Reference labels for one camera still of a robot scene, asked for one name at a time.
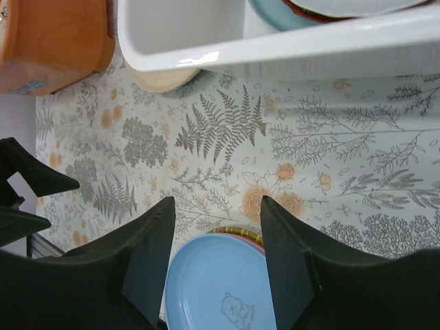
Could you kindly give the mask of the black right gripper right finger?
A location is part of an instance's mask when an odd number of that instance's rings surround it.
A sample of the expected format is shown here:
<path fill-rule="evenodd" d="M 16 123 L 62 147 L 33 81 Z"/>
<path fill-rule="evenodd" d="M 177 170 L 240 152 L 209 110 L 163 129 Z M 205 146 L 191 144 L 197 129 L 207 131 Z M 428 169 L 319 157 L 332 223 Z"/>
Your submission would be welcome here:
<path fill-rule="evenodd" d="M 261 229 L 278 329 L 438 329 L 439 250 L 389 259 L 345 245 L 274 199 Z"/>

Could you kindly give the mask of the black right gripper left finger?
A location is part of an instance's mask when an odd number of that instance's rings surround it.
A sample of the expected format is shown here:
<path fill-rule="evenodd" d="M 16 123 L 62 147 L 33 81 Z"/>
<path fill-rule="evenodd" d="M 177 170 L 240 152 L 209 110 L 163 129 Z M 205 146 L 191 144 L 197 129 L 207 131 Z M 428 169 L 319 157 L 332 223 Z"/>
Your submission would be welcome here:
<path fill-rule="evenodd" d="M 2 329 L 165 329 L 160 318 L 175 231 L 165 197 L 62 256 L 1 253 Z"/>

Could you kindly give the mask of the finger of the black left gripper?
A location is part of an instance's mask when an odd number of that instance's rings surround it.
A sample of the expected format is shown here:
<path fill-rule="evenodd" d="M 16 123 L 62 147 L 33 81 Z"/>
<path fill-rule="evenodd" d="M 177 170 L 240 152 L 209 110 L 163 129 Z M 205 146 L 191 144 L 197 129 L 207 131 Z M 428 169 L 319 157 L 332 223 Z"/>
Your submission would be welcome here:
<path fill-rule="evenodd" d="M 48 219 L 13 208 L 1 208 L 1 247 L 51 226 Z"/>
<path fill-rule="evenodd" d="M 19 208 L 25 199 L 8 182 L 19 173 L 37 197 L 63 193 L 80 188 L 77 180 L 38 161 L 13 137 L 1 140 L 1 206 Z"/>

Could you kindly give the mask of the pink plate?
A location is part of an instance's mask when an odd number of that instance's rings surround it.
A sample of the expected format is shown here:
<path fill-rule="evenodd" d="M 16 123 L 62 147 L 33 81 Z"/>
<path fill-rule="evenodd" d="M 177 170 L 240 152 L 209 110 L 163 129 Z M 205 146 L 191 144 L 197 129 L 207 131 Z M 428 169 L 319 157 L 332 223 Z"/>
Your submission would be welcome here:
<path fill-rule="evenodd" d="M 260 254 L 262 257 L 265 257 L 265 250 L 249 238 L 235 234 L 225 235 L 229 237 L 230 247 L 234 248 L 239 254 L 246 256 L 256 256 L 256 254 Z"/>

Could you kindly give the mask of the light blue plate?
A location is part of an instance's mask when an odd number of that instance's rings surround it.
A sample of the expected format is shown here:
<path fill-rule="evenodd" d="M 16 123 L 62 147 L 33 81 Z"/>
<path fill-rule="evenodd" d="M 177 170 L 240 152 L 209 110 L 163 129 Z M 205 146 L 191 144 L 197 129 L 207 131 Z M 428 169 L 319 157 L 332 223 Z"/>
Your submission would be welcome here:
<path fill-rule="evenodd" d="M 166 277 L 169 329 L 275 329 L 266 259 L 230 247 L 225 234 L 203 234 L 176 251 Z"/>

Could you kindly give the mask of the yellow woven plate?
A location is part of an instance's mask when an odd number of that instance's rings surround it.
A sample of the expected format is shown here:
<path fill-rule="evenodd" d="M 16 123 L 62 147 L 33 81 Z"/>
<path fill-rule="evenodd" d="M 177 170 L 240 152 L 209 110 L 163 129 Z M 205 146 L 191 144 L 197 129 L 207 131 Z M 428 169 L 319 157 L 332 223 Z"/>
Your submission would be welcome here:
<path fill-rule="evenodd" d="M 261 234 L 241 227 L 223 226 L 210 230 L 209 233 L 233 234 L 239 237 L 246 238 L 261 247 L 264 246 L 263 236 Z"/>

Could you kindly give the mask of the white ribbed deep plate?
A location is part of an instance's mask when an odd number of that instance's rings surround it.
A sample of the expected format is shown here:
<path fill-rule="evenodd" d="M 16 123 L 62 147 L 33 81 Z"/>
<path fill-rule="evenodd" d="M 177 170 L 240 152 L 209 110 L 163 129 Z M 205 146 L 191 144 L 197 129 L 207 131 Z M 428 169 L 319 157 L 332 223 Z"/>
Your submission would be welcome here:
<path fill-rule="evenodd" d="M 371 17 L 403 10 L 425 0 L 293 0 L 299 8 L 333 18 Z"/>

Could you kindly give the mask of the cream blue tree plate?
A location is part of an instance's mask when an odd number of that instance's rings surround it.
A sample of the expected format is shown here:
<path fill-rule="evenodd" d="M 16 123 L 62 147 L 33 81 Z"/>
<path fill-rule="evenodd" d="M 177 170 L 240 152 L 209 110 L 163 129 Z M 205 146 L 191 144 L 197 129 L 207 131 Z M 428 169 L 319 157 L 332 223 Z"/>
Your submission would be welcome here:
<path fill-rule="evenodd" d="M 321 25 L 294 12 L 281 0 L 249 0 L 255 13 L 279 32 L 298 30 Z"/>

